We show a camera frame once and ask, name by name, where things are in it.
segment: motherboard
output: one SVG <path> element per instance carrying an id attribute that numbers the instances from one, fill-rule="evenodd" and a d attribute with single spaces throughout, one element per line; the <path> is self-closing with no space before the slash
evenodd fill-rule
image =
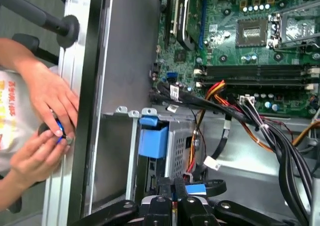
<path id="1" fill-rule="evenodd" d="M 319 0 L 162 0 L 150 77 L 200 97 L 224 80 L 260 114 L 310 118 L 319 47 Z"/>

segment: white connector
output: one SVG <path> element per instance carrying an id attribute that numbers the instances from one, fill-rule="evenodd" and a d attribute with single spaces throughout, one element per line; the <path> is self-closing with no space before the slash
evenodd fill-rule
<path id="1" fill-rule="evenodd" d="M 320 74 L 320 67 L 312 67 L 308 69 L 308 74 Z"/>
<path id="2" fill-rule="evenodd" d="M 255 96 L 250 96 L 249 94 L 239 96 L 239 104 L 240 105 L 244 105 L 245 100 L 249 100 L 252 103 L 252 105 L 255 105 L 255 100 L 256 100 Z"/>
<path id="3" fill-rule="evenodd" d="M 195 82 L 195 87 L 196 87 L 196 88 L 202 88 L 202 83 L 200 83 L 200 82 Z"/>
<path id="4" fill-rule="evenodd" d="M 196 68 L 195 70 L 193 70 L 193 74 L 194 75 L 203 75 L 204 72 L 201 69 Z"/>
<path id="5" fill-rule="evenodd" d="M 305 86 L 304 86 L 304 89 L 305 90 L 315 90 L 315 84 L 314 83 L 309 83 L 309 84 L 306 84 Z"/>

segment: hand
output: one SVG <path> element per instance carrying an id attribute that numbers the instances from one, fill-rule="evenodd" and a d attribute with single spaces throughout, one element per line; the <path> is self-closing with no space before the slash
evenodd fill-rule
<path id="1" fill-rule="evenodd" d="M 29 89 L 30 101 L 50 130 L 58 137 L 63 135 L 51 110 L 60 120 L 65 134 L 73 138 L 77 125 L 79 98 L 69 85 L 58 75 L 52 73 L 44 64 L 32 65 L 32 73 L 23 75 Z"/>
<path id="2" fill-rule="evenodd" d="M 11 171 L 23 188 L 46 180 L 59 166 L 70 146 L 50 130 L 40 136 L 36 132 L 11 158 Z"/>

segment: black plastic frame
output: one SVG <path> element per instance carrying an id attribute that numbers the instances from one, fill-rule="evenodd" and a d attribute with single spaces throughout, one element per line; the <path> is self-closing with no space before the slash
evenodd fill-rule
<path id="1" fill-rule="evenodd" d="M 101 27 L 106 0 L 91 0 L 80 88 L 76 141 L 70 186 L 67 225 L 82 218 L 85 207 L 87 177 L 90 170 L 91 136 L 97 104 Z"/>

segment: black cable bundle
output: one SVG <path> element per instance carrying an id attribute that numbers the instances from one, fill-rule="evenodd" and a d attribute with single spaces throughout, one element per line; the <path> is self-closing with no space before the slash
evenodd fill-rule
<path id="1" fill-rule="evenodd" d="M 261 130 L 270 148 L 275 152 L 279 167 L 280 189 L 288 206 L 303 226 L 309 225 L 309 216 L 301 201 L 295 177 L 294 163 L 298 169 L 301 181 L 311 204 L 312 177 L 308 165 L 298 150 L 292 145 L 288 138 L 275 126 L 263 121 L 255 107 L 248 100 L 241 107 Z"/>
<path id="2" fill-rule="evenodd" d="M 162 95 L 167 97 L 169 101 L 172 100 L 170 85 L 168 83 L 159 82 L 157 89 Z M 270 124 L 268 121 L 261 119 L 257 110 L 250 101 L 245 100 L 244 105 L 237 105 L 242 112 L 239 112 L 232 107 L 216 104 L 184 91 L 179 91 L 178 101 L 180 104 L 198 106 L 203 109 L 210 108 L 213 111 L 222 112 L 241 123 L 253 125 L 261 130 L 264 138 L 269 144 L 269 147 L 276 154 L 279 162 L 279 185 L 285 201 L 301 225 L 309 225 L 309 216 L 300 198 L 294 177 L 294 165 L 296 165 L 308 201 L 311 205 L 312 176 L 308 165 L 300 152 L 278 128 Z"/>

